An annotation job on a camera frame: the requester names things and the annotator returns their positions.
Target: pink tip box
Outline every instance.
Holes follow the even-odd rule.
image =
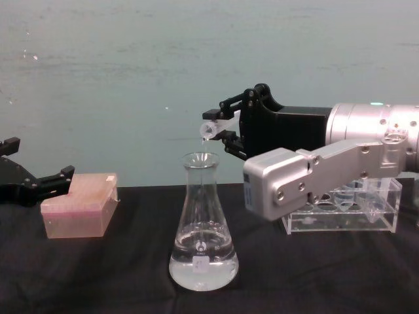
[[[44,200],[48,238],[102,237],[118,205],[115,173],[75,174],[69,193]]]

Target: metal cylinder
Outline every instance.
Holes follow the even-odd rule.
[[[338,103],[327,121],[326,145],[343,139],[407,134],[406,171],[419,171],[419,105]]]

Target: clear water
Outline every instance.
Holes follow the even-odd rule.
[[[196,225],[188,226],[177,235],[169,271],[182,287],[195,291],[215,290],[234,279],[238,259],[224,226],[201,227],[197,230]]]

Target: robotic arm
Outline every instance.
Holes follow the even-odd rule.
[[[67,194],[74,167],[68,166],[59,174],[37,179],[21,165],[4,157],[18,152],[19,144],[17,137],[0,142],[0,204],[33,206],[38,201]]]
[[[237,110],[240,137],[222,131],[213,139],[222,139],[226,152],[246,161],[246,207],[269,220],[317,203],[354,179],[419,170],[419,106],[284,107],[267,85],[258,84],[203,118],[228,119]]]

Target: white label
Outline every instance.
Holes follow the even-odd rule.
[[[250,183],[244,182],[244,203],[246,205],[246,209],[253,210],[252,202],[251,202],[251,188]]]
[[[192,271],[194,273],[206,273],[210,268],[209,256],[194,256],[192,257]]]

